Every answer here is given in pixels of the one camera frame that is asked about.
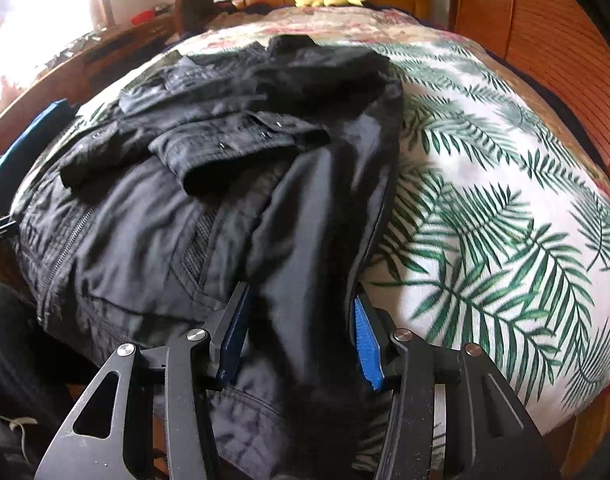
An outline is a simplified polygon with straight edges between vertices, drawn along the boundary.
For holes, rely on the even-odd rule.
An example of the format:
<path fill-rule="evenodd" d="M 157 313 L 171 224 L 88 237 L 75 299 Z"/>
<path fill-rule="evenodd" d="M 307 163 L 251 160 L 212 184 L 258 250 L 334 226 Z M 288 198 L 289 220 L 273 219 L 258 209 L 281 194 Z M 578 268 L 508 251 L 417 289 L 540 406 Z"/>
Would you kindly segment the black jacket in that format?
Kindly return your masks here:
<path fill-rule="evenodd" d="M 18 190 L 15 252 L 52 336 L 92 362 L 157 347 L 253 292 L 210 398 L 254 479 L 347 479 L 366 422 L 356 281 L 392 208 L 401 83 L 386 56 L 306 36 L 168 54 L 84 106 Z"/>

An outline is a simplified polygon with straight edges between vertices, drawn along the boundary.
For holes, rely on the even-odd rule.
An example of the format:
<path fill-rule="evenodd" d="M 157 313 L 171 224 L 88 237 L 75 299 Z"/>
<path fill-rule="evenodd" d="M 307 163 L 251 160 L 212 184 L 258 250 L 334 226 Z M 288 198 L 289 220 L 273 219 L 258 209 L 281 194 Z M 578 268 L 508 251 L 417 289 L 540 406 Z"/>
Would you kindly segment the palm leaf print bedsheet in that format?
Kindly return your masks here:
<path fill-rule="evenodd" d="M 246 46 L 177 48 L 90 102 L 118 96 L 168 54 Z M 462 154 L 438 166 L 410 145 L 412 101 L 388 59 L 404 92 L 397 180 L 356 283 L 431 344 L 482 346 L 548 431 L 610 379 L 610 201 L 590 188 L 543 188 L 524 172 L 502 174 Z M 372 412 L 366 398 L 352 472 L 375 458 L 381 423 Z"/>

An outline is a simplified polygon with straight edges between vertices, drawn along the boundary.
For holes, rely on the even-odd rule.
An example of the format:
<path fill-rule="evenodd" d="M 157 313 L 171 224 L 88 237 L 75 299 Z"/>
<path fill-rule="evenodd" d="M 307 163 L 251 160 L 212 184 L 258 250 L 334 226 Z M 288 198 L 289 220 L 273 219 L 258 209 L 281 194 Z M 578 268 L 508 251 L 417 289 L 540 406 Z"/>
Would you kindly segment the folded blue garment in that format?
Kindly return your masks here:
<path fill-rule="evenodd" d="M 20 182 L 42 151 L 72 122 L 78 105 L 66 99 L 52 102 L 0 155 L 0 214 L 10 212 Z"/>

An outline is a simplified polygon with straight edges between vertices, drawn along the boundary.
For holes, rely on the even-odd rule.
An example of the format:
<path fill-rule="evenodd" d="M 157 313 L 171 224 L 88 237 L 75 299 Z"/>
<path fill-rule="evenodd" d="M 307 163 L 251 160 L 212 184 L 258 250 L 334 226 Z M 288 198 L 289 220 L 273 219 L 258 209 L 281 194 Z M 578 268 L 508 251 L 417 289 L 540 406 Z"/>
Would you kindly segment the dark wooden side cabinet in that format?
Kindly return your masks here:
<path fill-rule="evenodd" d="M 176 32 L 175 19 L 163 14 L 151 21 L 115 29 L 47 72 L 0 115 L 0 155 L 54 101 L 82 104 L 130 70 L 163 50 Z"/>

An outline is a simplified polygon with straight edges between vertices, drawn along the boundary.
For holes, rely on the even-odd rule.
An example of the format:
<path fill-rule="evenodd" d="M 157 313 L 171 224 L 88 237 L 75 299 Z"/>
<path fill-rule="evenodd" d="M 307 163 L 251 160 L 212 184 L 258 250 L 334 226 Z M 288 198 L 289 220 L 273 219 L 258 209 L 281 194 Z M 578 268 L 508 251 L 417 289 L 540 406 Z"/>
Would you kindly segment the wooden louvered wardrobe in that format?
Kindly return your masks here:
<path fill-rule="evenodd" d="M 555 92 L 610 174 L 610 47 L 576 0 L 450 0 L 449 27 Z"/>

